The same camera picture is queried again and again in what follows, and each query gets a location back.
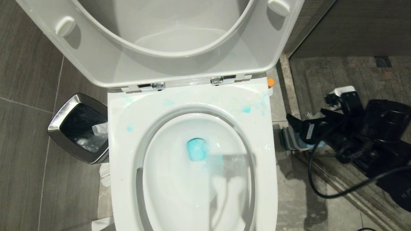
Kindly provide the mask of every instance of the toilet bowl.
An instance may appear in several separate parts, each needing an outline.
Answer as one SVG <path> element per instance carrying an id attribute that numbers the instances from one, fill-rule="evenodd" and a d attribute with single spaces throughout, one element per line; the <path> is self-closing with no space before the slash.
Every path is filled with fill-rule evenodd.
<path id="1" fill-rule="evenodd" d="M 109 89 L 117 231 L 275 230 L 265 71 L 304 0 L 17 2 Z"/>

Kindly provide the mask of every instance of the shower area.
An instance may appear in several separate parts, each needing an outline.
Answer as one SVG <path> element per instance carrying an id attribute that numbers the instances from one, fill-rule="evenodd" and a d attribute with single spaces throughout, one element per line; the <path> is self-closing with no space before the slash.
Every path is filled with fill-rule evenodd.
<path id="1" fill-rule="evenodd" d="M 306 120 L 327 109 L 324 96 L 351 85 L 365 108 L 371 99 L 411 105 L 411 2 L 409 0 L 306 0 L 320 2 L 300 14 L 281 58 L 288 113 Z M 401 140 L 411 143 L 411 126 Z M 316 151 L 314 171 L 343 191 L 367 178 L 341 164 L 328 146 Z M 307 152 L 295 153 L 303 162 Z M 372 183 L 346 198 L 384 230 L 407 230 L 411 213 Z"/>

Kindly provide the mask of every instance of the tile grout line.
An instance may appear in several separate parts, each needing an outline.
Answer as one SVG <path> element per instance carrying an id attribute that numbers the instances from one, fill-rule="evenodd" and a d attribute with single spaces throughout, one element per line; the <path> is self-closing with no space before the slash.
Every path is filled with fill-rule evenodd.
<path id="1" fill-rule="evenodd" d="M 40 108 L 37 108 L 37 107 L 33 107 L 33 106 L 30 106 L 30 105 L 27 105 L 27 104 L 23 104 L 23 103 L 20 103 L 20 102 L 11 100 L 11 99 L 6 99 L 6 98 L 3 98 L 3 97 L 0 97 L 0 99 L 5 100 L 5 101 L 10 102 L 10 103 L 19 104 L 19 105 L 22 105 L 22 106 L 26 106 L 26 107 L 29 107 L 29 108 L 37 109 L 37 110 L 40 110 L 40 111 L 43 111 L 43 112 L 47 112 L 47 113 L 51 113 L 51 114 L 52 114 L 51 111 L 47 111 L 47 110 L 44 110 L 44 109 L 40 109 Z"/>
<path id="2" fill-rule="evenodd" d="M 44 179 L 45 179 L 45 176 L 46 176 L 46 166 L 47 166 L 47 157 L 48 157 L 48 148 L 49 148 L 49 146 L 50 146 L 50 137 L 48 138 L 48 141 L 47 141 L 46 161 L 44 163 L 44 171 L 43 171 L 42 194 L 41 194 L 41 197 L 40 197 L 39 225 L 38 225 L 37 231 L 40 231 L 40 217 L 42 216 Z"/>
<path id="3" fill-rule="evenodd" d="M 61 60 L 60 72 L 58 74 L 57 90 L 56 90 L 56 93 L 55 93 L 54 106 L 53 106 L 53 112 L 52 112 L 53 116 L 54 116 L 54 111 L 55 111 L 55 104 L 56 104 L 56 101 L 57 101 L 58 89 L 59 89 L 59 86 L 60 86 L 60 79 L 61 79 L 61 72 L 63 70 L 63 63 L 64 63 L 64 55 L 63 55 L 63 59 Z M 48 148 L 49 147 L 50 147 L 50 137 L 48 137 L 48 141 L 47 141 L 46 160 L 45 160 L 45 163 L 44 163 L 44 171 L 43 171 L 42 194 L 41 194 L 41 197 L 40 197 L 39 225 L 38 225 L 37 231 L 40 231 L 40 218 L 42 217 L 44 179 L 46 178 L 46 168 L 47 168 L 47 158 L 48 158 Z"/>

